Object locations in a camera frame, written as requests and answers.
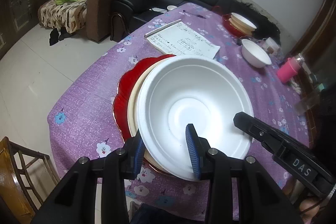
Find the black pen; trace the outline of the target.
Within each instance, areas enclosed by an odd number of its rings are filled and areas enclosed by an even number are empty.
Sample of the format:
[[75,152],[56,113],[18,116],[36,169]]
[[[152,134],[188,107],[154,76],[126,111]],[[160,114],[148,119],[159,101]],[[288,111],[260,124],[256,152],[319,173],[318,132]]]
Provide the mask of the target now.
[[207,19],[205,16],[202,16],[202,15],[200,15],[200,14],[193,14],[193,13],[191,13],[191,12],[189,12],[189,11],[186,11],[186,10],[183,10],[183,12],[184,12],[186,15],[192,15],[192,16],[195,16],[195,17],[197,17],[197,18]]

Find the purple floral tablecloth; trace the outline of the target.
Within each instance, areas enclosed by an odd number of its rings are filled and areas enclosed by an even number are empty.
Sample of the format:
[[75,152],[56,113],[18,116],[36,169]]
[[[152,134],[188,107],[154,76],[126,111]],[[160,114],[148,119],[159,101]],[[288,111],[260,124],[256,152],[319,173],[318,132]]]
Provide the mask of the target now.
[[[186,15],[183,10],[207,19]],[[60,176],[64,176],[81,156],[97,159],[122,147],[123,140],[112,112],[120,78],[140,60],[161,55],[144,35],[177,19],[220,46],[216,60],[241,81],[256,118],[309,145],[305,116],[298,116],[294,109],[299,95],[278,79],[277,61],[272,58],[272,65],[266,66],[264,72],[253,69],[223,27],[222,16],[188,3],[155,17],[121,40],[91,65],[58,100],[47,120],[52,153]],[[259,142],[252,141],[248,155],[262,164],[280,188],[285,186],[290,174],[272,160],[272,155]],[[209,182],[189,182],[166,176],[143,164],[138,178],[126,180],[125,186],[130,198],[181,217],[199,221],[205,218]]]

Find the large red plate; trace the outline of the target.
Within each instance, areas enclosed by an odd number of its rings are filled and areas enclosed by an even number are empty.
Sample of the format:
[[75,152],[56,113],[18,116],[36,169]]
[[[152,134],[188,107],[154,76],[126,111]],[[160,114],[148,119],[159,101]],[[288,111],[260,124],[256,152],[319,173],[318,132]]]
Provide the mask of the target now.
[[117,87],[117,94],[112,104],[112,112],[116,125],[121,132],[123,142],[131,137],[127,123],[127,106],[135,83],[143,72],[151,65],[173,56],[174,55],[161,55],[159,57],[148,57],[142,59],[134,66],[134,68],[124,73],[120,78]]

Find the black leather sofa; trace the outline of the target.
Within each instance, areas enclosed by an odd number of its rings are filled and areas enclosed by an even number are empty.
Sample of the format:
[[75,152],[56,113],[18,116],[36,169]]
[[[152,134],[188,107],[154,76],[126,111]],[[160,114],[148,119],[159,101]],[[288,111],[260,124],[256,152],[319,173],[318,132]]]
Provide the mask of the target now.
[[179,7],[189,2],[217,14],[231,12],[240,14],[256,25],[254,37],[258,39],[271,37],[276,41],[280,40],[280,30],[276,24],[261,15],[252,4],[243,3],[241,0],[114,0],[112,12],[120,14],[126,29],[133,32],[160,14],[152,11],[152,8],[166,9],[169,5]]

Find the bottle with pink knit sleeve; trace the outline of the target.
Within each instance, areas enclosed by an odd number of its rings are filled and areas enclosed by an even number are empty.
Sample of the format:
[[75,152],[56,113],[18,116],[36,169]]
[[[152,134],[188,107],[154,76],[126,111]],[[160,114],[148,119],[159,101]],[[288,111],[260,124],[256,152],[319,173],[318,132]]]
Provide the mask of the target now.
[[287,83],[290,79],[298,74],[304,62],[305,59],[303,58],[303,55],[301,53],[291,58],[288,58],[287,61],[279,68],[276,73],[278,79],[283,84]]

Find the open notebook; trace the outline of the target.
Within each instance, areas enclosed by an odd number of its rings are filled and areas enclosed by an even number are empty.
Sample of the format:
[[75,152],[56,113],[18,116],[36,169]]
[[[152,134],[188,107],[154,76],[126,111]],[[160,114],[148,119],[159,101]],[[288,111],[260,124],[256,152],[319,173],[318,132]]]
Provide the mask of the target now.
[[166,55],[197,55],[213,59],[220,50],[180,19],[146,33],[144,38]]

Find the white paper bowl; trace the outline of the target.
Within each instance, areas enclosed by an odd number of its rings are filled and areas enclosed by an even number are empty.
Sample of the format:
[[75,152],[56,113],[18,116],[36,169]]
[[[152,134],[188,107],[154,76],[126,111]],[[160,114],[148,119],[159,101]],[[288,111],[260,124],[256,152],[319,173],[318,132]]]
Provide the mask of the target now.
[[272,64],[268,54],[255,42],[248,39],[242,39],[241,45],[242,56],[253,67],[263,68]]
[[145,78],[137,98],[137,123],[152,158],[168,173],[196,181],[186,143],[186,126],[229,157],[243,159],[252,138],[234,126],[234,116],[253,115],[238,78],[221,63],[174,56]]

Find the stack of bowls on red plate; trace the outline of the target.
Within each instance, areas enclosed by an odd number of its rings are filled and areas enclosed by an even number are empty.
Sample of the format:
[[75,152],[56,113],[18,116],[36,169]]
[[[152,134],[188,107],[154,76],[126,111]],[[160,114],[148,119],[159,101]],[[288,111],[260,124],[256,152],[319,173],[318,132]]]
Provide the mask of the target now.
[[222,16],[223,26],[233,36],[253,36],[257,26],[244,16],[231,12]]

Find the white work gloves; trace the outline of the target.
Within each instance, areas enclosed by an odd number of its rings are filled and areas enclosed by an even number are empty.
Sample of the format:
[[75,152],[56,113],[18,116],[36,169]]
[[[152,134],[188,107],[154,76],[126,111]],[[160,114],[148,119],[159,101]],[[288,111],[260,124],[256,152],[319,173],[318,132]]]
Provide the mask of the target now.
[[302,88],[298,83],[295,82],[294,78],[289,80],[289,85],[298,95],[302,94]]

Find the white plastic jar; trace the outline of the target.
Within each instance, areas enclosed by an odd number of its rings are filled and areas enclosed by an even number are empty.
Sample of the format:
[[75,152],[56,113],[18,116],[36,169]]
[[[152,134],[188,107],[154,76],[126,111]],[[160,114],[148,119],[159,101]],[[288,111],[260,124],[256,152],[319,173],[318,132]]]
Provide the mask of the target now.
[[280,46],[271,38],[267,38],[264,41],[264,44],[262,46],[264,50],[266,50],[270,55],[276,54],[278,50],[280,49]]

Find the beige plastic bowl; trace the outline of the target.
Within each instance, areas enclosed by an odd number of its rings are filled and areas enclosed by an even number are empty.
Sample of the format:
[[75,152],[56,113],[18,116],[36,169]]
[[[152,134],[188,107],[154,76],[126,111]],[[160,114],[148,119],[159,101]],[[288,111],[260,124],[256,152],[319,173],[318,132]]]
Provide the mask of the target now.
[[125,74],[126,86],[123,89],[123,93],[125,94],[127,101],[127,128],[130,136],[135,136],[138,130],[137,100],[146,77],[155,67],[171,57],[173,56],[164,55],[143,59]]

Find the wooden chair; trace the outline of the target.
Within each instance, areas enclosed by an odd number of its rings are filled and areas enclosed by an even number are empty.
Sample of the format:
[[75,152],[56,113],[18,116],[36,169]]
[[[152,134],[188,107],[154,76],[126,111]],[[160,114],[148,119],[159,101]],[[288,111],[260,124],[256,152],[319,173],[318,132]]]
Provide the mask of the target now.
[[60,177],[49,155],[23,147],[6,136],[1,140],[1,201],[19,223],[30,223],[38,211],[31,195],[40,204],[44,202],[28,172],[39,160],[53,183],[58,184]]

